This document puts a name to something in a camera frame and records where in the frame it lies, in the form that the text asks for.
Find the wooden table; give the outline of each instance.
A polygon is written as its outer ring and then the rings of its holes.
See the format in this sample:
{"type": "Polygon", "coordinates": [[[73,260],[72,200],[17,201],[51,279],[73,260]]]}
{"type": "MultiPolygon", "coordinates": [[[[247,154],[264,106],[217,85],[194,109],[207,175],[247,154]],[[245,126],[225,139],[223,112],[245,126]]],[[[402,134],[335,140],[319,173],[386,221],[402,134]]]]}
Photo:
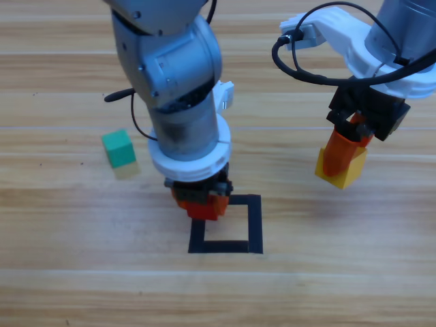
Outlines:
{"type": "MultiPolygon", "coordinates": [[[[286,76],[270,48],[322,2],[219,0],[212,24],[236,85],[230,176],[262,195],[255,255],[187,252],[129,100],[103,101],[129,84],[102,1],[0,1],[0,326],[436,326],[436,99],[409,102],[349,189],[315,177],[334,88],[286,76]],[[119,180],[101,136],[124,127],[140,174],[119,180]]],[[[298,55],[349,76],[327,45],[298,55]]],[[[137,115],[150,126],[139,100],[137,115]]],[[[245,207],[206,224],[224,238],[247,238],[245,207]]]]}

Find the yellow block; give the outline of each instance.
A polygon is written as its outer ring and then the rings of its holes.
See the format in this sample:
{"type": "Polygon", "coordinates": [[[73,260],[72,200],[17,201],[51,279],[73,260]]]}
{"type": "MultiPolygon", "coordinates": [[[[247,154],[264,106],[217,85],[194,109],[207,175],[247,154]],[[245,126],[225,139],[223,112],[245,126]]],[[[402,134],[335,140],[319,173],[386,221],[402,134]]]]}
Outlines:
{"type": "Polygon", "coordinates": [[[320,150],[320,155],[318,157],[315,170],[316,176],[321,177],[339,189],[345,189],[346,187],[349,187],[357,178],[360,177],[365,164],[365,159],[367,158],[368,151],[366,148],[358,148],[348,169],[336,176],[326,176],[322,170],[324,162],[324,150],[326,150],[326,147],[321,148],[320,150]]]}

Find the gray robot arm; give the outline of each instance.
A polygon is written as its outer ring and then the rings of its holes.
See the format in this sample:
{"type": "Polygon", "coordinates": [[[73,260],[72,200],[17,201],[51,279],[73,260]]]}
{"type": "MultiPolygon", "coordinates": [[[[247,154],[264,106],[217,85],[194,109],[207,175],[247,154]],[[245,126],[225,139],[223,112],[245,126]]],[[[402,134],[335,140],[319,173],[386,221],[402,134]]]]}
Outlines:
{"type": "Polygon", "coordinates": [[[205,156],[218,141],[211,91],[222,61],[198,14],[203,0],[106,3],[120,63],[147,104],[161,150],[182,161],[205,156]]]}
{"type": "Polygon", "coordinates": [[[219,115],[232,103],[233,84],[219,81],[221,51],[200,15],[205,0],[104,1],[133,87],[112,101],[135,92],[141,97],[153,122],[149,152],[165,185],[190,217],[200,213],[185,201],[211,209],[198,219],[216,220],[223,214],[217,203],[227,203],[216,197],[228,198],[233,190],[227,178],[230,129],[219,115]]]}
{"type": "Polygon", "coordinates": [[[327,115],[334,130],[320,151],[316,174],[345,188],[359,177],[371,139],[384,141],[401,124],[410,109],[405,100],[436,91],[436,1],[384,0],[377,17],[359,5],[334,1],[280,28],[282,36],[272,48],[277,66],[299,80],[338,87],[327,115]],[[370,26],[332,5],[360,9],[375,23],[370,26]],[[324,42],[344,58],[351,78],[316,76],[297,65],[289,43],[310,48],[324,42]],[[278,49],[286,44],[296,70],[279,59],[278,49]]]}

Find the green cube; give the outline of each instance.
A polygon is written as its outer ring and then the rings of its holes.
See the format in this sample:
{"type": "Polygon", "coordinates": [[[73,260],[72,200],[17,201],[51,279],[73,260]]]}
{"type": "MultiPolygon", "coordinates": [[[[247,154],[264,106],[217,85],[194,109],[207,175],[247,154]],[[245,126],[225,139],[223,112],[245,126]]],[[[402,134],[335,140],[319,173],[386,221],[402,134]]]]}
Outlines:
{"type": "Polygon", "coordinates": [[[102,141],[112,168],[135,162],[134,145],[124,129],[103,135],[102,141]]]}

